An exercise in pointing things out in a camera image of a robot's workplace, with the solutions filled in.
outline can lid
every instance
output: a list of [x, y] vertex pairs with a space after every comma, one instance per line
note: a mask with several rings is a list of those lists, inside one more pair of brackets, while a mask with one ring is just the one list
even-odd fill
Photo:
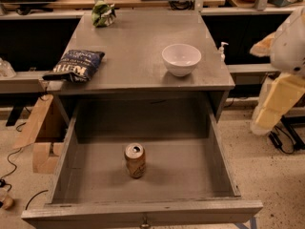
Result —
[[144, 149], [139, 143], [131, 143], [125, 149], [125, 155], [129, 158], [138, 158], [142, 156], [144, 153]]

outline crumpled green packet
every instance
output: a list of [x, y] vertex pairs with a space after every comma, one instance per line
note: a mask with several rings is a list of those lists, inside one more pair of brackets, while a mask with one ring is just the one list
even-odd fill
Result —
[[108, 27], [115, 19], [114, 5], [98, 0], [92, 9], [91, 19], [95, 27]]

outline white bottle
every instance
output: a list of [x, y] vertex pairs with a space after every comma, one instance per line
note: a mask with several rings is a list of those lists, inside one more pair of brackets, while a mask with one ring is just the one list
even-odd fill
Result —
[[8, 192], [0, 188], [0, 208], [8, 210], [13, 205], [13, 199], [10, 197]]
[[16, 72], [11, 64], [0, 57], [0, 79], [12, 78], [14, 76], [16, 76]]
[[221, 61], [224, 62], [226, 55], [225, 55], [225, 45], [229, 45], [229, 43], [221, 42], [221, 47], [219, 47], [218, 51], [221, 53]]

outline black snack bag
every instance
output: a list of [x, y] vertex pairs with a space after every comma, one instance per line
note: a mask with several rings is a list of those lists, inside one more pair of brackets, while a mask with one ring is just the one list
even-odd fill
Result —
[[70, 82], [87, 82], [97, 72], [103, 52], [69, 50], [53, 68], [43, 75], [44, 80], [67, 80]]

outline gray tabletop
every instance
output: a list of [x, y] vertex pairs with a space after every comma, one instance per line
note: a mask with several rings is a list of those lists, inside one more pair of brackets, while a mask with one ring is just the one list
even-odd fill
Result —
[[[163, 49], [175, 43], [193, 45], [202, 53], [197, 68], [184, 77], [173, 76], [162, 61]], [[49, 92], [228, 91], [234, 87], [206, 25], [193, 10], [118, 10], [115, 22], [107, 28], [95, 28], [86, 12], [67, 47], [70, 49], [106, 55], [90, 82], [52, 81]]]

